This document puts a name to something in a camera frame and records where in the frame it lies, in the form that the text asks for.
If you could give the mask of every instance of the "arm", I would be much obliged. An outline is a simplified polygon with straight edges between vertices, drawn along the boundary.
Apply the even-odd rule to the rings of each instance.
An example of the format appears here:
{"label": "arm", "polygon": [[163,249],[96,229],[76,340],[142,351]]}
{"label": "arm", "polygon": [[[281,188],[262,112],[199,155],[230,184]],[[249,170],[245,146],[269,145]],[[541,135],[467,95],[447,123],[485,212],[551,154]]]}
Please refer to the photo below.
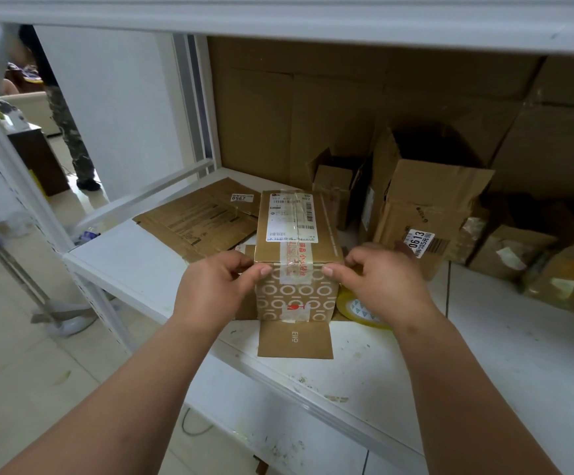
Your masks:
{"label": "arm", "polygon": [[0,475],[155,475],[197,369],[244,295],[271,270],[252,263],[229,251],[191,264],[164,327]]}
{"label": "arm", "polygon": [[393,329],[409,371],[432,475],[559,474],[505,402],[463,337],[436,308],[412,252],[354,248],[325,273]]}

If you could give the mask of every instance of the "tape roll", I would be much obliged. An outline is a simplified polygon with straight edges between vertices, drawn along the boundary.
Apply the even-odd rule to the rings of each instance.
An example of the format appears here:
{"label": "tape roll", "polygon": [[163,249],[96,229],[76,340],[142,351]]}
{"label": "tape roll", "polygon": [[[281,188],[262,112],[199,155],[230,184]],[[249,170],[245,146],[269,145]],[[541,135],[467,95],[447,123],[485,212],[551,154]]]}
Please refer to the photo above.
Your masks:
{"label": "tape roll", "polygon": [[346,287],[339,287],[337,305],[339,313],[349,320],[366,325],[367,327],[390,330],[388,325],[370,313],[370,311],[363,306],[362,302],[357,299],[355,294]]}

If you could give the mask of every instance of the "barcode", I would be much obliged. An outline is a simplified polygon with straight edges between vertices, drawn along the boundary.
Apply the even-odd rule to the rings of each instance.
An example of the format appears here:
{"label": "barcode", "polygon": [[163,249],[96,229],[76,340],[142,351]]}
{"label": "barcode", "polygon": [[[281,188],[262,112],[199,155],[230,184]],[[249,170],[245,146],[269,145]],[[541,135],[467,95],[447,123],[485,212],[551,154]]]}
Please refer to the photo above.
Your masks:
{"label": "barcode", "polygon": [[305,203],[305,207],[307,209],[307,222],[314,222],[314,207],[311,205],[311,202],[308,201]]}
{"label": "barcode", "polygon": [[442,255],[445,253],[445,249],[449,245],[449,240],[443,240],[442,238],[433,238],[432,243],[425,249],[428,253],[433,253],[434,255]]}

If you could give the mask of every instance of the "tiled floor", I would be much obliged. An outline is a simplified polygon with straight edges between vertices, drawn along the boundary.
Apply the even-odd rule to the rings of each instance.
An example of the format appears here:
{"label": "tiled floor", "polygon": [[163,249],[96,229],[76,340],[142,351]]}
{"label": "tiled floor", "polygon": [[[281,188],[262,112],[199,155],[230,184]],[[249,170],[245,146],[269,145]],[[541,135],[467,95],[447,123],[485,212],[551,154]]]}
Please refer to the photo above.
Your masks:
{"label": "tiled floor", "polygon": [[[51,145],[63,160],[60,138]],[[85,195],[75,187],[51,200],[63,223],[79,219],[106,203],[103,192]],[[9,240],[6,247],[52,298],[84,302],[64,266],[38,232]],[[52,339],[42,326],[29,323],[33,303],[0,265],[0,467],[54,424],[111,375],[127,355],[100,321],[67,339]],[[122,306],[120,316],[140,342],[158,325]],[[186,427],[201,431],[208,423],[191,412]],[[189,437],[175,428],[160,474],[252,474],[252,454],[216,428]]]}

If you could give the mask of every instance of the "stain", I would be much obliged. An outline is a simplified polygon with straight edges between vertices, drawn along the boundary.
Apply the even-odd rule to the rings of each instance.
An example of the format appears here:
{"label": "stain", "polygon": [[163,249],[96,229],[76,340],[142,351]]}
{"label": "stain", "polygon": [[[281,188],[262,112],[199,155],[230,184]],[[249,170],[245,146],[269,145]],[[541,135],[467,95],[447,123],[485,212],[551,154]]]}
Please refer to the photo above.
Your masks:
{"label": "stain", "polygon": [[347,396],[324,395],[324,398],[339,403],[346,403],[348,401]]}
{"label": "stain", "polygon": [[67,379],[69,378],[69,376],[72,374],[71,370],[66,371],[65,373],[63,373],[61,376],[59,376],[56,381],[52,384],[52,386],[58,386],[58,385],[62,385],[63,383],[65,383],[67,381]]}

